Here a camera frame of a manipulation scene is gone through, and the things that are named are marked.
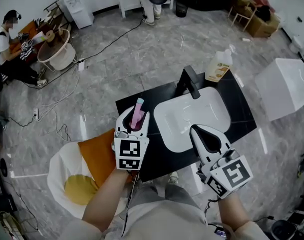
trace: hand soap bottle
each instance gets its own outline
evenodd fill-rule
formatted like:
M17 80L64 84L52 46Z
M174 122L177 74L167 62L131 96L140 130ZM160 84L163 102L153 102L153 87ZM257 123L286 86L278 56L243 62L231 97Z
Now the hand soap bottle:
M230 49L217 51L211 63L205 70L205 79L218 82L233 65L232 52Z

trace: gray marble floor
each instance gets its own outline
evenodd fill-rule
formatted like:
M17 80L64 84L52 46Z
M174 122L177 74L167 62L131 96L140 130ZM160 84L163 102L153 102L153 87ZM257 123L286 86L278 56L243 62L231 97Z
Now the gray marble floor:
M121 34L137 26L141 12L128 12L122 19L119 10L95 17L94 25L72 33L72 42L79 58L98 53ZM236 24L230 27L226 11L188 10L178 18L166 7L154 27L142 24L126 34L100 55L86 61L74 93L56 107L58 128L68 126L73 141L100 135L114 127L118 116L115 101L143 90L177 81L184 66L203 72L216 51L235 47L232 72L239 79L242 91L252 110L258 128L233 144L245 154L255 178L239 191L244 206L254 219L273 215L281 219L300 202L304 193L304 175L296 177L300 154L304 153L304 107L295 114L269 122L262 99L254 82L274 58L297 58L288 48L288 40L278 31L271 38L251 38ZM58 73L46 72L53 79ZM78 75L66 73L54 83L35 90L18 81L5 86L0 95L0 110L21 124L29 122L33 109L59 100L73 91ZM49 160L65 144L56 134L55 113L25 128L10 121L2 134L0 158L6 159L14 176L39 175L48 172ZM266 140L263 148L261 136ZM200 186L192 166L179 171L180 185L205 208L211 191ZM19 208L16 213L29 239L56 239L73 217L56 203L47 187L46 176L5 179L22 195L35 214L41 236L33 227L35 220L24 204L5 183ZM209 221L218 220L218 209L211 205Z

